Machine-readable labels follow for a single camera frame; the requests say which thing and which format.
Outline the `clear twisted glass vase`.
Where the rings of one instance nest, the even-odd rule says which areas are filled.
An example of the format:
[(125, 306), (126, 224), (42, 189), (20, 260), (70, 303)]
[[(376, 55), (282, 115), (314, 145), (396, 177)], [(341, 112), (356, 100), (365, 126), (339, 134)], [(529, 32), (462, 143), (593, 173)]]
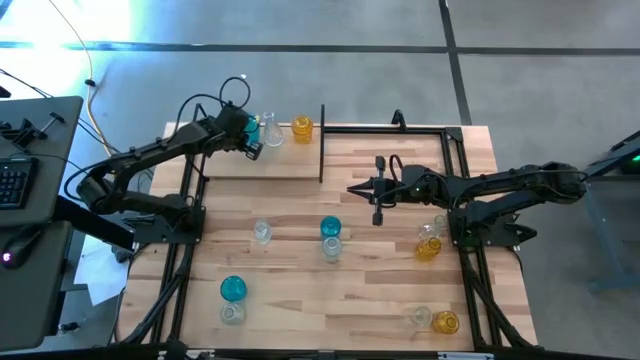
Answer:
[(420, 239), (442, 238), (447, 235), (447, 218), (436, 215), (431, 222), (424, 223), (418, 233)]

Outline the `black desk clamp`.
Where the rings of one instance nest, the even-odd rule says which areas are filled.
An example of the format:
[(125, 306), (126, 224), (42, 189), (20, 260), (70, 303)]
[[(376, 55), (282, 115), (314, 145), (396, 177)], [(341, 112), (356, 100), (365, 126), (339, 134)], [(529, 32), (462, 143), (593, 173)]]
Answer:
[(55, 112), (49, 113), (51, 119), (41, 129), (36, 128), (32, 122), (24, 118), (19, 128), (13, 128), (8, 122), (0, 121), (0, 137), (8, 140), (14, 147), (26, 151), (34, 140), (46, 140), (47, 130), (56, 123), (64, 124), (65, 119)]

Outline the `tall ribbed clear glass bottle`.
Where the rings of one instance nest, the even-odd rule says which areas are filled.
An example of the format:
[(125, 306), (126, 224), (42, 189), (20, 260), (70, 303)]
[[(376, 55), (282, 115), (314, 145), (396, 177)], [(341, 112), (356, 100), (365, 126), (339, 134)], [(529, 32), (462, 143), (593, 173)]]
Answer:
[(324, 259), (329, 263), (335, 263), (342, 252), (342, 242), (337, 237), (327, 237), (322, 241), (321, 249)]

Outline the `black desk support beam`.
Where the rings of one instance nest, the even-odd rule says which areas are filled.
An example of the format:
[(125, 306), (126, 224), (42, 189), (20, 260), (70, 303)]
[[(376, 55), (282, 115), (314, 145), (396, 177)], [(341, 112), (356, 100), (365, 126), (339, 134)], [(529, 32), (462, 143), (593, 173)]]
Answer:
[(52, 218), (56, 221), (68, 221), (76, 230), (122, 250), (134, 251), (134, 235), (132, 232), (65, 197), (57, 197)]

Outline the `silver metal bracket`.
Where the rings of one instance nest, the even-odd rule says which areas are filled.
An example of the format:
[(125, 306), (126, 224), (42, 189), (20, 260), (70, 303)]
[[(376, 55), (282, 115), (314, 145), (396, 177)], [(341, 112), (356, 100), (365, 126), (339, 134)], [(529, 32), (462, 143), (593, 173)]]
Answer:
[(438, 360), (495, 360), (495, 357), (491, 353), (481, 352), (438, 352)]

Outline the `tall clear flared glass vase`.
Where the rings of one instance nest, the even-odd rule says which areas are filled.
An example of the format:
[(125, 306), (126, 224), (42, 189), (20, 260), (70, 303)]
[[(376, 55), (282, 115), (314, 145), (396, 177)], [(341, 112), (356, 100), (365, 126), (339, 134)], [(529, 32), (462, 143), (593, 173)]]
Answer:
[(425, 305), (409, 307), (403, 310), (405, 323), (416, 329), (429, 328), (432, 323), (433, 313)]

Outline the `wooden shelf with black frame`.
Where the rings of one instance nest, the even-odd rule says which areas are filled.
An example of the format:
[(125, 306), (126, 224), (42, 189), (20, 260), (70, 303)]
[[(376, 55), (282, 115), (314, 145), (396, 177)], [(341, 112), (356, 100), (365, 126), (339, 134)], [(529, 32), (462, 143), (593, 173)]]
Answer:
[(241, 152), (216, 152), (205, 159), (203, 174), (212, 179), (317, 179), (321, 160), (321, 124), (312, 120), (313, 136), (310, 144), (294, 141), (291, 123), (279, 123), (284, 142), (270, 147), (264, 142), (264, 119), (260, 122), (260, 142), (263, 149), (257, 160), (250, 160)]

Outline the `short ribbed clear glass jar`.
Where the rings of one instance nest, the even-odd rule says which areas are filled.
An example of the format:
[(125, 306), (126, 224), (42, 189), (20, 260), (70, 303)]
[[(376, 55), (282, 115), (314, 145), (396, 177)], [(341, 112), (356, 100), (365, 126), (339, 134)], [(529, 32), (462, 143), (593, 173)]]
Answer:
[(272, 229), (266, 219), (258, 219), (254, 225), (255, 240), (262, 245), (266, 245), (271, 241)]

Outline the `clear cone-shaped cut-glass vase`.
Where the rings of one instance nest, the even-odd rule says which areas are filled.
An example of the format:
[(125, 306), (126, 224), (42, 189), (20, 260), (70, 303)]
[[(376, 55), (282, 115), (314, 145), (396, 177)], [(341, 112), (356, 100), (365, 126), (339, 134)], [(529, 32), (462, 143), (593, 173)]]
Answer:
[(278, 147), (284, 142), (284, 135), (273, 112), (265, 112), (264, 118), (264, 142), (270, 147)]

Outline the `black aluminium table frame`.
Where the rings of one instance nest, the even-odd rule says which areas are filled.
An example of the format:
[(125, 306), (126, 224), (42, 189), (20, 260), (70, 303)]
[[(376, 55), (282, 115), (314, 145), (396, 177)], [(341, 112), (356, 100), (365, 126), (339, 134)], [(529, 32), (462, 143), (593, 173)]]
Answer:
[[(194, 348), (329, 350), (470, 350), (479, 341), (505, 344), (480, 302), (468, 302), (460, 252), (444, 240), (429, 262), (414, 256), (419, 230), (439, 209), (403, 204), (372, 225), (372, 208), (347, 192), (376, 172), (377, 156), (441, 173), (480, 175), (496, 168), (489, 131), (482, 126), (330, 124), (321, 127), (317, 179), (225, 180), (207, 176), (199, 199), (206, 208), (186, 290), (169, 302), (151, 332)], [(342, 223), (339, 260), (324, 259), (320, 223)], [(271, 241), (254, 225), (266, 219)], [(248, 293), (243, 324), (220, 319), (227, 303), (220, 284), (238, 275)], [(405, 323), (404, 309), (452, 311), (455, 334)]]

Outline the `grey desk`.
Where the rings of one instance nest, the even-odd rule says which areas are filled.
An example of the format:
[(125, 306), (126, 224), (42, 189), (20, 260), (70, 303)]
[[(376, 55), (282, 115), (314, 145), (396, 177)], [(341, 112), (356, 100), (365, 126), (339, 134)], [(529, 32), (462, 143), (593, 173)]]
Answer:
[(47, 224), (24, 263), (8, 269), (2, 265), (4, 247), (19, 233), (0, 229), (0, 352), (37, 347), (55, 327), (73, 228), (65, 221)]
[(64, 124), (53, 124), (47, 130), (46, 140), (32, 141), (26, 151), (0, 137), (0, 158), (29, 156), (39, 160), (25, 206), (0, 210), (0, 228), (41, 224), (52, 218), (82, 104), (80, 96), (0, 101), (0, 121), (13, 128), (19, 128), (26, 118), (41, 129), (51, 119), (50, 112), (65, 119)]

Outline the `yellow ribbed glass bottle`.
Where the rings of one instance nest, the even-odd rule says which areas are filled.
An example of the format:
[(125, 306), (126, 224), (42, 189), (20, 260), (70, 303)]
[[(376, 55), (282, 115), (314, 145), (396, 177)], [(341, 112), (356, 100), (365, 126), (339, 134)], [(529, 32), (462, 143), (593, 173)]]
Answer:
[(442, 244), (439, 238), (422, 239), (415, 247), (414, 256), (420, 262), (429, 262), (441, 252), (441, 247)]

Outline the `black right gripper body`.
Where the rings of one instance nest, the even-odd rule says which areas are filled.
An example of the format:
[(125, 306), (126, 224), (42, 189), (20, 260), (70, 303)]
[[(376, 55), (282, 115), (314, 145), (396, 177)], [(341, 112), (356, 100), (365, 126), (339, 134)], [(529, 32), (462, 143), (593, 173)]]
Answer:
[(393, 208), (398, 203), (429, 204), (430, 196), (436, 192), (436, 173), (422, 165), (404, 165), (399, 156), (375, 158), (378, 175), (372, 178), (372, 224), (383, 224), (382, 210)]

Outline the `yellow round glass vase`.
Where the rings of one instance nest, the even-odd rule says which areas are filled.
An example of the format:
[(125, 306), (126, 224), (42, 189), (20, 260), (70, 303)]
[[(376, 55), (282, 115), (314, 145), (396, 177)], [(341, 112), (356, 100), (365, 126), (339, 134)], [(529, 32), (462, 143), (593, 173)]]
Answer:
[(460, 322), (454, 312), (439, 311), (433, 315), (431, 325), (436, 332), (451, 335), (459, 330)]

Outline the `yellow diamond-textured glass vase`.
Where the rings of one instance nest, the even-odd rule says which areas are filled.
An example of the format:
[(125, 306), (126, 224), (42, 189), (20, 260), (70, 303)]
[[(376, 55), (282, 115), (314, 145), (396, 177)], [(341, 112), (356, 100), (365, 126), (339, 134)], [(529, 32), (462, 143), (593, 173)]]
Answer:
[(294, 141), (298, 144), (310, 144), (313, 136), (314, 124), (306, 115), (296, 116), (291, 123)]

